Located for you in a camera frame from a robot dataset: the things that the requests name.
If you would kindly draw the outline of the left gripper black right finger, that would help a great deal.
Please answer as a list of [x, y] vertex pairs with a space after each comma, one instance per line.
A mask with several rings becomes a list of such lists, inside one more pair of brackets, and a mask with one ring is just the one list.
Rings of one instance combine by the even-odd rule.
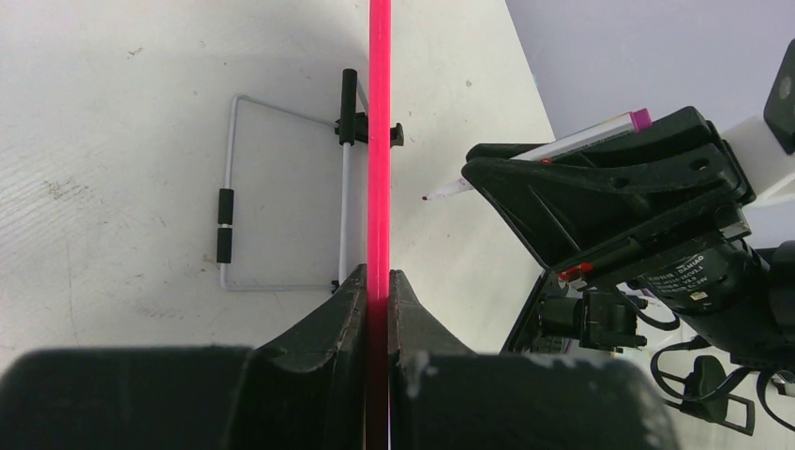
[[659, 396], [621, 359], [478, 354], [390, 275], [394, 449], [676, 449]]

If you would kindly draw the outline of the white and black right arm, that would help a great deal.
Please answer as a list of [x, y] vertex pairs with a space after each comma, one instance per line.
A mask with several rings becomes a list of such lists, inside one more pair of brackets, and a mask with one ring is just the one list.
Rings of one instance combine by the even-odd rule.
[[543, 268], [504, 349], [559, 350], [576, 341], [620, 352], [646, 339], [650, 299], [665, 305], [673, 345], [696, 353], [685, 377], [653, 357], [669, 406], [724, 425], [736, 386], [757, 374], [757, 400], [794, 381], [794, 244], [755, 250], [743, 209], [794, 196], [794, 102], [720, 133], [694, 107], [552, 154], [543, 144], [480, 143], [462, 175]]

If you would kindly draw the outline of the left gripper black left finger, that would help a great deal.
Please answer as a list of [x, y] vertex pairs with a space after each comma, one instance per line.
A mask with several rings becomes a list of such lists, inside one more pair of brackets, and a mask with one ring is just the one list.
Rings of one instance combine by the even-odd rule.
[[359, 449], [364, 266], [257, 347], [29, 352], [1, 379], [5, 449]]

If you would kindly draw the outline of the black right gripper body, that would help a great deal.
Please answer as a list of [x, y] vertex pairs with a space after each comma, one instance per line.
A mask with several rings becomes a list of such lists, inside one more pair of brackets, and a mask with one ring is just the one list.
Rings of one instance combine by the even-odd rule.
[[[734, 282], [748, 260], [743, 237], [748, 232], [740, 217], [741, 206], [754, 198], [753, 190], [727, 144], [727, 155], [740, 173], [740, 200], [719, 208], [714, 215], [721, 238], [703, 241], [685, 255], [664, 253], [611, 271], [596, 271], [585, 262], [559, 271], [561, 278], [579, 290], [609, 292], [622, 283], [644, 288], [676, 311], [703, 311], [722, 308], [728, 301], [726, 285]], [[624, 167], [640, 162], [562, 162], [581, 167]]]

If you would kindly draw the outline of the pink marker pen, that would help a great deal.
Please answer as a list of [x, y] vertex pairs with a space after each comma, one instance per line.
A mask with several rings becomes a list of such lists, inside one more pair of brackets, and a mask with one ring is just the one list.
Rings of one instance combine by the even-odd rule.
[[551, 162], [584, 149], [628, 134], [637, 133], [653, 123], [647, 109], [626, 112], [549, 143], [479, 143], [465, 157], [520, 159]]

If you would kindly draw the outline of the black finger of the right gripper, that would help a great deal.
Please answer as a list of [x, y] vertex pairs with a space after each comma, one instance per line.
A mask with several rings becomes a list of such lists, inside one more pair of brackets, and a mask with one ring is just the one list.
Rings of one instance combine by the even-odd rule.
[[478, 157], [462, 174], [553, 271], [694, 252], [721, 238], [715, 212], [740, 200], [740, 173], [716, 145], [605, 168]]
[[520, 159], [542, 162], [652, 162], [683, 155], [708, 144], [719, 151], [727, 142], [697, 108], [686, 106], [652, 120], [644, 110], [640, 119], [626, 118], [621, 127], [606, 124], [581, 130], [549, 143], [479, 143], [465, 157]]

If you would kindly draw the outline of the pink-framed whiteboard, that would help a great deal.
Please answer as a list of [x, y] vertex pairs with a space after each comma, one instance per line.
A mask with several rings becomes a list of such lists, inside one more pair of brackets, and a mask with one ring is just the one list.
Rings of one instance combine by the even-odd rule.
[[366, 449], [389, 446], [387, 305], [390, 279], [392, 2], [369, 3]]

